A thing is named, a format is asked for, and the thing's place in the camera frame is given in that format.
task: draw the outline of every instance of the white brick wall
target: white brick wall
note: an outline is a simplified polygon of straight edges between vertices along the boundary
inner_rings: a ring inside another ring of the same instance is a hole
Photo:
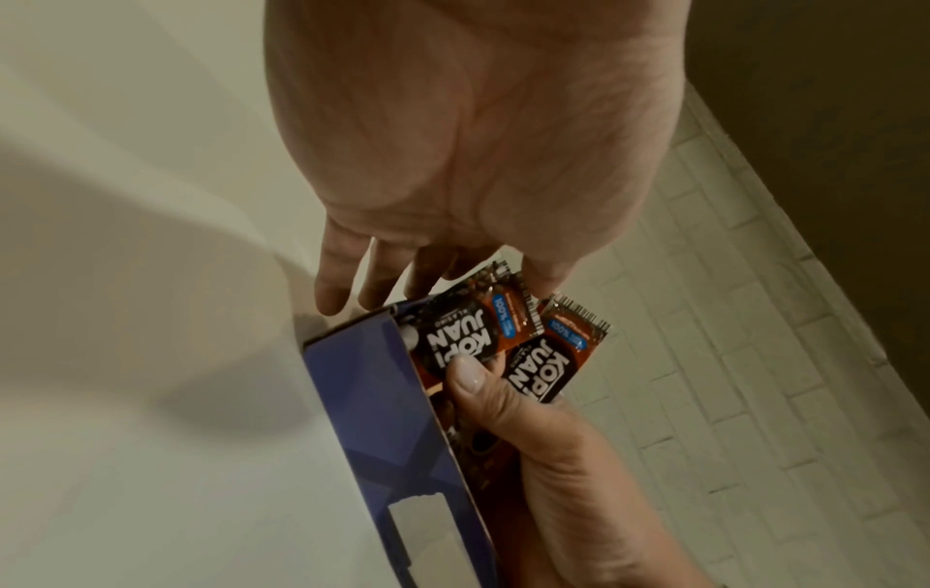
[[[930,419],[692,88],[566,396],[730,588],[930,586]]]

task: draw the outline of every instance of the white wall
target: white wall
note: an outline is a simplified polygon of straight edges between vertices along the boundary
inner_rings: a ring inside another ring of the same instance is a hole
[[[0,585],[394,585],[260,0],[0,4]]]

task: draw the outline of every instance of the fingernail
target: fingernail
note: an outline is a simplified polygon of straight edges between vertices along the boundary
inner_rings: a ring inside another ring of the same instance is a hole
[[[472,356],[455,356],[452,359],[452,377],[455,383],[469,394],[481,391],[486,375],[484,366]]]

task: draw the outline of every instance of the brown coffee packet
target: brown coffee packet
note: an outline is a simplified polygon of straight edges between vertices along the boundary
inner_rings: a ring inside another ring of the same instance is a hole
[[[541,319],[542,335],[508,354],[503,377],[517,391],[544,404],[581,369],[610,325],[561,294],[547,302]]]
[[[444,380],[459,354],[486,361],[543,332],[523,279],[504,262],[489,264],[397,322],[417,333],[410,355],[427,389]]]

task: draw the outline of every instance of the open palm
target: open palm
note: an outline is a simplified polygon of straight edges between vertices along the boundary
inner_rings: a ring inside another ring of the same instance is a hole
[[[687,0],[269,0],[278,127],[323,201],[324,314],[428,293],[511,245],[549,294],[626,226],[667,148]]]

